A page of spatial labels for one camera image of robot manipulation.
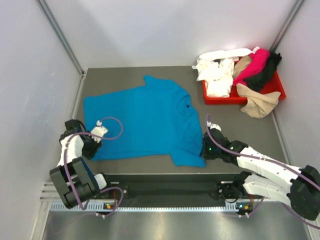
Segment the pink t shirt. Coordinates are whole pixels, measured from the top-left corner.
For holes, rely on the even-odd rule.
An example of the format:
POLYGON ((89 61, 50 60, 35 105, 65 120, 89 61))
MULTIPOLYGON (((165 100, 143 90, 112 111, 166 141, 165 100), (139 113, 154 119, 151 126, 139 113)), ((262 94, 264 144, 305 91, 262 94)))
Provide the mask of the pink t shirt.
POLYGON ((245 83, 245 79, 253 77, 262 72, 265 68, 270 52, 259 48, 255 53, 242 57, 234 66, 233 85, 245 83))

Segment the black t shirt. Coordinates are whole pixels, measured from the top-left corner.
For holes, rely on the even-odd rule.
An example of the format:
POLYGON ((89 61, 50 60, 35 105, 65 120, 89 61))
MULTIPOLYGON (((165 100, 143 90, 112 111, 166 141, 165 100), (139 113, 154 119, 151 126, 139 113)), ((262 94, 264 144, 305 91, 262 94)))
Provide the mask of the black t shirt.
POLYGON ((261 91, 266 83, 272 79, 281 60, 280 53, 271 52, 264 69, 260 73, 244 79, 247 87, 255 92, 261 91))

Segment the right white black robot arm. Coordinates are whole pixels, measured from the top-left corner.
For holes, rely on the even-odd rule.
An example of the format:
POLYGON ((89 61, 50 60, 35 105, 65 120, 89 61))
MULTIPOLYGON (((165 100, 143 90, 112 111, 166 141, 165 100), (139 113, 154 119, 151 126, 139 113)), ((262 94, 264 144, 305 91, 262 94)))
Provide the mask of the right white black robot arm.
POLYGON ((231 188, 237 197, 266 197, 281 202, 310 221, 320 215, 320 173, 316 168, 282 163, 246 143, 229 141, 216 128, 204 133, 202 156, 245 169, 233 180, 231 188))

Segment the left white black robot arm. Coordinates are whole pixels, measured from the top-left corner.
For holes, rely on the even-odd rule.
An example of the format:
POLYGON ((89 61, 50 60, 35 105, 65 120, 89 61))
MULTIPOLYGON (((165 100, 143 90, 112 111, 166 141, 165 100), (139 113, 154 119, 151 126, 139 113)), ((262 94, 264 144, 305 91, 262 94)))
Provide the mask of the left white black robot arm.
POLYGON ((100 195, 109 198, 114 191, 111 183, 102 173, 94 175, 85 162, 92 159, 102 146, 102 137, 108 129, 97 121, 87 131, 84 124, 76 119, 64 123, 65 131, 59 138, 60 160, 57 167, 49 172, 53 185, 67 209, 81 205, 87 208, 87 201, 100 195))

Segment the beige t shirt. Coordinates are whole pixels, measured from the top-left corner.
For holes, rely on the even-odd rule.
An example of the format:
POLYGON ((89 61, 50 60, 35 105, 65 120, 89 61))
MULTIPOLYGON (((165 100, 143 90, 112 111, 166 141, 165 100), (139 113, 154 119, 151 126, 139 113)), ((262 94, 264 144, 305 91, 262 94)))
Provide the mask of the beige t shirt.
POLYGON ((248 114, 252 118, 262 119, 266 117, 279 103, 279 98, 281 96, 281 92, 279 90, 272 90, 268 93, 262 93, 261 91, 265 88, 265 86, 259 92, 251 90, 247 87, 247 85, 241 83, 234 86, 238 96, 247 99, 246 105, 240 109, 241 112, 248 114))

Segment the white t shirt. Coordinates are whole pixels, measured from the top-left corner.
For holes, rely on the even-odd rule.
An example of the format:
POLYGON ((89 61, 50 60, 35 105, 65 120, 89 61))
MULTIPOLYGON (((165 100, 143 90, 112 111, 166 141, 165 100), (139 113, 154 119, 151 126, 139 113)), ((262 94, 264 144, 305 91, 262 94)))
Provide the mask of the white t shirt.
POLYGON ((197 81, 203 81, 206 96, 228 98, 233 86, 235 62, 253 51, 248 48, 217 50, 201 54, 192 69, 197 70, 197 81))

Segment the red plastic bin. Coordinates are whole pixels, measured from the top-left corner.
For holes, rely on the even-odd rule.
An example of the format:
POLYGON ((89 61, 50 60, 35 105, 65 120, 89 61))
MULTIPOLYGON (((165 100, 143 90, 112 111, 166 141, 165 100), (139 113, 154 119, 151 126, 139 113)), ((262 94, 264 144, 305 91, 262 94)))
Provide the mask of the red plastic bin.
POLYGON ((279 54, 236 48, 201 54, 195 69, 207 105, 276 105, 286 94, 276 71, 279 54))

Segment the blue t shirt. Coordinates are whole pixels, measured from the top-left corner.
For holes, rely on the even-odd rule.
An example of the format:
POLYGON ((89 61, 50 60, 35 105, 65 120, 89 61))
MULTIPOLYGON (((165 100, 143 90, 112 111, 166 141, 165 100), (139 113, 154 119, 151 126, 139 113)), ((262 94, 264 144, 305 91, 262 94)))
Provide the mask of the blue t shirt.
POLYGON ((203 132, 190 94, 173 80, 145 76, 144 82, 84 98, 85 127, 101 120, 108 129, 93 160, 170 155, 176 166, 203 168, 203 132))

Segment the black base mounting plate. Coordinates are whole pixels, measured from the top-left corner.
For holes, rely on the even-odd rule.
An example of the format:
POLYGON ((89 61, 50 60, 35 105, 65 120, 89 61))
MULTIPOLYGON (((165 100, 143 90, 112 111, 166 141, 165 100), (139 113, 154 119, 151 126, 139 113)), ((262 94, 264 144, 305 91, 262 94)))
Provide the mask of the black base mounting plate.
POLYGON ((244 190, 232 186, 237 173, 105 174, 110 186, 124 192, 121 207, 222 207, 225 201, 248 200, 244 190))

